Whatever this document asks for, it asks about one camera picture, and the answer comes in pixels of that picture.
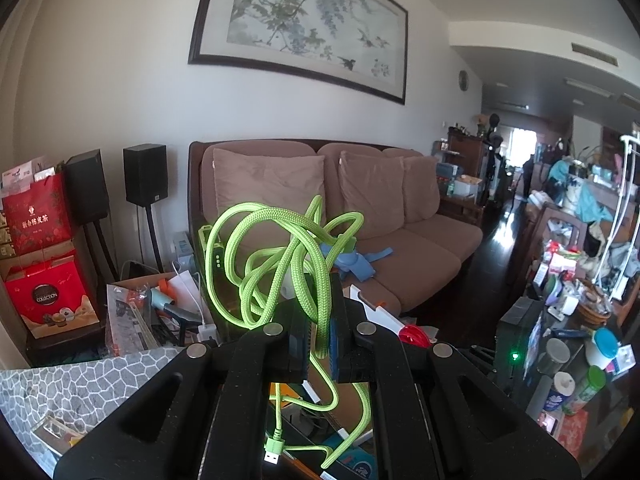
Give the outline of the cardboard box tray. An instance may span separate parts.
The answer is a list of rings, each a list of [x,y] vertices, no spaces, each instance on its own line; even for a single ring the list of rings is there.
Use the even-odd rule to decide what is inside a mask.
[[[356,285],[344,286],[343,295],[363,306],[364,314],[369,322],[388,328],[396,336],[406,326],[383,306],[371,306]],[[356,391],[350,385],[337,385],[336,388],[340,404],[333,411],[326,412],[326,416],[329,417],[330,425],[342,437],[345,437],[357,425],[361,404]],[[289,389],[284,389],[285,395],[292,396],[292,390],[305,391],[303,397],[309,399],[312,404],[326,405],[331,401],[331,390],[313,366],[310,367],[308,378],[303,381],[302,385],[300,387],[290,385]]]

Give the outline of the brown fabric sofa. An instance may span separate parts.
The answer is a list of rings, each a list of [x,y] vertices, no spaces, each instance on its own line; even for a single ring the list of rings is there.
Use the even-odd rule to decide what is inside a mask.
[[[241,154],[324,157],[324,192],[322,217],[332,220],[347,212],[343,203],[338,161],[341,151],[375,157],[400,158],[425,156],[403,148],[375,148],[368,144],[293,140],[244,140],[227,142],[193,142],[188,155],[189,226],[196,232],[209,223],[203,214],[202,167],[212,148],[225,148]],[[363,240],[357,235],[357,249],[363,254],[380,252],[386,247],[393,255],[374,263],[376,274],[365,282],[352,275],[348,284],[356,285],[370,304],[380,304],[393,315],[401,315],[432,298],[460,273],[480,246],[480,228],[440,214],[431,219],[407,223],[397,231]]]

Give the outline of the green portable speaker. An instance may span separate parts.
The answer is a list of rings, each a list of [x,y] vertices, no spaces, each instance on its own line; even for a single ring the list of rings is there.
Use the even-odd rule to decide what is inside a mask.
[[[209,264],[214,271],[222,272],[224,270],[224,244],[221,243],[219,236],[212,237],[212,231],[213,227],[210,224],[204,224],[198,229],[203,266]]]

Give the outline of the middle sofa cushion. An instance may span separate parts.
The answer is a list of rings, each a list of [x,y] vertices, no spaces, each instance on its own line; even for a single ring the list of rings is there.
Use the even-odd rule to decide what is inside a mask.
[[[341,151],[338,180],[346,211],[363,215],[363,240],[399,230],[405,223],[404,167],[400,158]]]

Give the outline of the sofa cushion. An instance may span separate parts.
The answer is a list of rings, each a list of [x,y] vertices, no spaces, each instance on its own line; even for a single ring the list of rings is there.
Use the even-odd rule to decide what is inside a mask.
[[[405,223],[404,167],[400,158],[341,151],[338,180],[346,211],[363,215],[363,240],[399,230]]]
[[[234,205],[258,203],[304,214],[325,196],[322,155],[241,154],[212,148],[203,162],[203,214],[209,223]]]
[[[431,156],[404,157],[402,166],[405,170],[402,192],[406,222],[431,219],[438,211],[440,202],[436,159]]]

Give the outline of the right sofa cushion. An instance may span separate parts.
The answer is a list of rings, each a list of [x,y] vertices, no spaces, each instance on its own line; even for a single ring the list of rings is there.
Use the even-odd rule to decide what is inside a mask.
[[[402,166],[405,170],[402,192],[406,222],[431,219],[438,211],[440,202],[436,159],[431,156],[404,157]]]

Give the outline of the left sofa cushion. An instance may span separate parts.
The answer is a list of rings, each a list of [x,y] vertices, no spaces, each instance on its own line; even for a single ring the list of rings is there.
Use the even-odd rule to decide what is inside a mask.
[[[304,214],[325,196],[322,155],[241,154],[212,148],[203,162],[203,214],[209,223],[234,205],[258,203]]]

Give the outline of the grey patterned fleece blanket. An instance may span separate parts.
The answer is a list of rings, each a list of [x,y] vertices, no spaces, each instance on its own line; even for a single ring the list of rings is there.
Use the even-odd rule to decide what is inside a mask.
[[[113,413],[179,351],[158,348],[119,358],[1,373],[1,413],[22,447],[48,479],[58,456],[34,434],[50,416],[86,434]]]

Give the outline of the right black speaker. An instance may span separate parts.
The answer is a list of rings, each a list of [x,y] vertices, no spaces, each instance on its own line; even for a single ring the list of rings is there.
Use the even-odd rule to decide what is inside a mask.
[[[168,197],[167,151],[163,144],[145,143],[122,150],[126,200],[140,207]]]

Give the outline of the black speaker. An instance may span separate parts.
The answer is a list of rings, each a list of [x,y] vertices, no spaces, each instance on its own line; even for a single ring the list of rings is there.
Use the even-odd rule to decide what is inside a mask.
[[[64,165],[66,196],[78,226],[102,220],[110,212],[110,199],[100,150],[71,157]]]
[[[126,200],[140,207],[168,197],[167,151],[163,144],[145,143],[122,150]]]

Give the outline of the red chocolate gift box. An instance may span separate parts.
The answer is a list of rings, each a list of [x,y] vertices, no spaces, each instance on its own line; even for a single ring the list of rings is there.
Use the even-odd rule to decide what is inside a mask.
[[[12,304],[35,339],[100,322],[76,252],[34,263],[4,281]]]

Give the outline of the left black speaker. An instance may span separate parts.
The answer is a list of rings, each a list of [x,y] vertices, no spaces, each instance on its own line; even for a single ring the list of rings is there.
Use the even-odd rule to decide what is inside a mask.
[[[102,220],[110,212],[110,199],[100,150],[71,157],[64,165],[66,196],[78,226]]]

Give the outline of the red tea gift bag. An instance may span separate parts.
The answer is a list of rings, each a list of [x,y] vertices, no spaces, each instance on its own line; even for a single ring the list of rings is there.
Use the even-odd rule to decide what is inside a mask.
[[[35,181],[28,190],[6,196],[2,205],[18,256],[61,244],[74,236],[62,174]]]

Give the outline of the framed bird painting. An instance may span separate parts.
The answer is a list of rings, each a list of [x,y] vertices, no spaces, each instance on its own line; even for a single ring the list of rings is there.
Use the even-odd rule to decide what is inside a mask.
[[[408,12],[395,0],[200,0],[189,61],[320,80],[402,104]]]

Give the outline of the round wall clock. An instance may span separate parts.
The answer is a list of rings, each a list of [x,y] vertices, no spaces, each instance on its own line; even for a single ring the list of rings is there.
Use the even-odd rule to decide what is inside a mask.
[[[458,86],[462,92],[469,90],[469,74],[466,70],[460,70],[458,73]]]

